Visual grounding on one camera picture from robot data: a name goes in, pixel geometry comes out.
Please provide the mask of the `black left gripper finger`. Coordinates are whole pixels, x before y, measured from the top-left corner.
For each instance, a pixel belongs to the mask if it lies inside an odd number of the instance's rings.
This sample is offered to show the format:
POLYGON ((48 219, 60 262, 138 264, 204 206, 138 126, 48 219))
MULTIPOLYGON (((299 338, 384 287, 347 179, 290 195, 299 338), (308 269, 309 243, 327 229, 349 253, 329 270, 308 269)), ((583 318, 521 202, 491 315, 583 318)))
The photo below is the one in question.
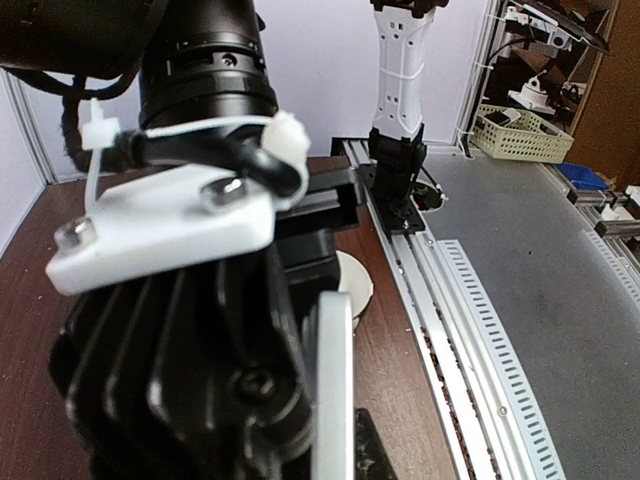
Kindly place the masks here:
POLYGON ((364 192, 353 167, 313 173, 301 202, 276 216, 272 267, 335 270, 335 234, 357 227, 364 192))

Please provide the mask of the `silver smartphone black screen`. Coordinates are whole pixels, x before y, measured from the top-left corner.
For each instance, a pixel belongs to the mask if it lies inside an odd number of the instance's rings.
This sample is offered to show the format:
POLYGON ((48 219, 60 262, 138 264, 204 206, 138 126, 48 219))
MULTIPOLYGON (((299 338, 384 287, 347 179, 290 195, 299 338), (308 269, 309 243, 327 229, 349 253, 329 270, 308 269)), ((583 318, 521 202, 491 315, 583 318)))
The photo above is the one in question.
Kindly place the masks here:
POLYGON ((313 479, 355 477, 352 309, 345 293, 324 292, 318 305, 313 479))

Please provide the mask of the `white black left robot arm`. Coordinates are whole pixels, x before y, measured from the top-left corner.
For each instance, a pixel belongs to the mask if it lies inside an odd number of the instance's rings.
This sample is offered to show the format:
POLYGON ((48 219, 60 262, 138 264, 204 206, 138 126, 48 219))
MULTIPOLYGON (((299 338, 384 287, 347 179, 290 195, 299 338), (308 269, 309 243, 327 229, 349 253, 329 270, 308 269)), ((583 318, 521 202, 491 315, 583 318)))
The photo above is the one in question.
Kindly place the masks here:
POLYGON ((307 169, 303 124, 278 107, 249 1, 5 1, 1 66, 63 100, 89 173, 85 213, 47 265, 61 290, 115 283, 284 244, 288 267, 340 269, 315 239, 352 222, 305 211, 350 176, 307 169))

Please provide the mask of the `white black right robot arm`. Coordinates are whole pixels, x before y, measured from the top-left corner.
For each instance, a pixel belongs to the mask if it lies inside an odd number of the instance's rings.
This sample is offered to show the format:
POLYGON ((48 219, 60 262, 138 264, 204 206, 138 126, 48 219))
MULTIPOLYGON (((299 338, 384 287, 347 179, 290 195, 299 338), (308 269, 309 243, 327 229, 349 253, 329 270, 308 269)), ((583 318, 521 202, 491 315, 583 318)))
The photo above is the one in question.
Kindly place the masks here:
POLYGON ((387 235, 424 229, 411 200, 426 159, 422 80, 428 32, 448 0, 374 1, 379 39, 378 97, 368 136, 375 173, 369 192, 387 235))

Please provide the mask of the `white round bowl black rim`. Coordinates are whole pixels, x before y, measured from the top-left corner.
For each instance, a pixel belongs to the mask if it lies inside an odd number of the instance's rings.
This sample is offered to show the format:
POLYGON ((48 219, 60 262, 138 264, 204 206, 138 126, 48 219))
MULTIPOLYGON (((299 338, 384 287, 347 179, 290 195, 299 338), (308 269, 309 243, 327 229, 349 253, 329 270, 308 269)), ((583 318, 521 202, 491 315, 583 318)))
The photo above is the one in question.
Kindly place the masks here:
POLYGON ((374 283, 369 271, 356 257, 337 251, 337 258, 340 269, 338 291, 350 296, 352 330, 355 331, 374 295, 374 283))

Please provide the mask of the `beige perforated basket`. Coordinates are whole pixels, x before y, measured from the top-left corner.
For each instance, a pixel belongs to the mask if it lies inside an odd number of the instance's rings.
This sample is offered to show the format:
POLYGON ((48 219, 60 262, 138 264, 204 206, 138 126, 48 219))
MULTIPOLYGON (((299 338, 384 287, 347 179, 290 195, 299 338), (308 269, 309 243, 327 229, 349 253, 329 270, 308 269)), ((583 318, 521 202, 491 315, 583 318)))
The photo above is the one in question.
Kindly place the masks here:
POLYGON ((500 126, 489 116, 507 107, 481 104, 471 136, 473 145, 496 160, 560 164, 574 144, 574 138, 534 112, 516 109, 519 117, 500 126))

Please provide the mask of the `aluminium front rail frame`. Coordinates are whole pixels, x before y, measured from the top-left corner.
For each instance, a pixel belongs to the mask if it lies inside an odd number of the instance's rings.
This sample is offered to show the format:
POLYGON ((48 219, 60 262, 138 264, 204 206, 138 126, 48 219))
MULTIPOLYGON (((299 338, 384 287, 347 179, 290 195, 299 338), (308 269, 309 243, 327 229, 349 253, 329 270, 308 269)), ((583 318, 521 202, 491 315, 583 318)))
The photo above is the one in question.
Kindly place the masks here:
POLYGON ((380 238, 462 479, 639 475, 637 222, 551 166, 432 145, 445 200, 380 238))

